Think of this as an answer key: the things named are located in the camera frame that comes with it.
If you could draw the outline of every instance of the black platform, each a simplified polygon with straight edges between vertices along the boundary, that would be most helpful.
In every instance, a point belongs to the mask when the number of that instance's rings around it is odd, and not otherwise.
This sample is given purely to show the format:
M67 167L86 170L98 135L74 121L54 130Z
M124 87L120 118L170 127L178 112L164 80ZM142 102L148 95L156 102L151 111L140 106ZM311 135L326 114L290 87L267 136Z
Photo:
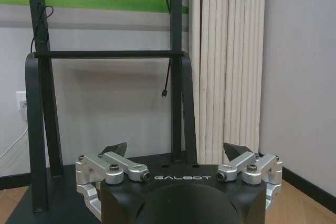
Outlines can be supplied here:
M135 162L146 163L147 165L170 164L171 154L134 157L130 159ZM74 165L64 166L64 175L59 178L57 188L51 199L49 211L34 214L31 206L32 192L29 187L8 219L7 224L101 223L85 206L83 196L76 192Z

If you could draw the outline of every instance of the white curtain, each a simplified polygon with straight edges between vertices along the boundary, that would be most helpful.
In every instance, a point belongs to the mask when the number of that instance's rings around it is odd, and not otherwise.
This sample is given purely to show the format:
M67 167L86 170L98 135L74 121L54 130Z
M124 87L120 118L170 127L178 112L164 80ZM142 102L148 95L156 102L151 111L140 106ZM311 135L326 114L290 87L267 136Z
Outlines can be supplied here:
M223 142L258 152L265 0L189 2L198 161L226 161Z

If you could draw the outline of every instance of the wooden floor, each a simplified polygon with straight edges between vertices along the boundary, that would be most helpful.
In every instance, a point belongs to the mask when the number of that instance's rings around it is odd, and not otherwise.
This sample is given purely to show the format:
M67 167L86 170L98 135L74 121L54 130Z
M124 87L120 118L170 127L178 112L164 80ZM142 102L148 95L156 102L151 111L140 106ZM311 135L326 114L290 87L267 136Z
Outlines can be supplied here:
M0 191L0 224L4 224L27 187ZM336 215L287 182L266 213L266 224L336 224Z

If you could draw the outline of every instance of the curved black housing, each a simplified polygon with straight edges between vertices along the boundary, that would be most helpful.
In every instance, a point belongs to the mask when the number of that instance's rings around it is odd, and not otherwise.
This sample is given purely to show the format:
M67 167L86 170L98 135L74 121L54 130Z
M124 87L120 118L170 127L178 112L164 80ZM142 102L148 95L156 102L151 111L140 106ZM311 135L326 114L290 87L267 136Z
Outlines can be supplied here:
M101 183L103 224L264 224L266 184L219 182L217 165L149 165L151 179Z

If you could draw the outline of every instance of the white power cable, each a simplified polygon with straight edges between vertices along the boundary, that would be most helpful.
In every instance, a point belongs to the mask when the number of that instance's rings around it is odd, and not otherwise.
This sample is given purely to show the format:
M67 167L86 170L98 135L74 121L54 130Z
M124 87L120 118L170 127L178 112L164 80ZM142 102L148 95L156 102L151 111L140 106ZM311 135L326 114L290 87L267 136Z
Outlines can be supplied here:
M27 131L28 127L26 128L25 132L22 133L22 135L17 140L15 140L15 142L5 151L5 153L1 155L0 159L2 159L24 137L24 135L26 135Z

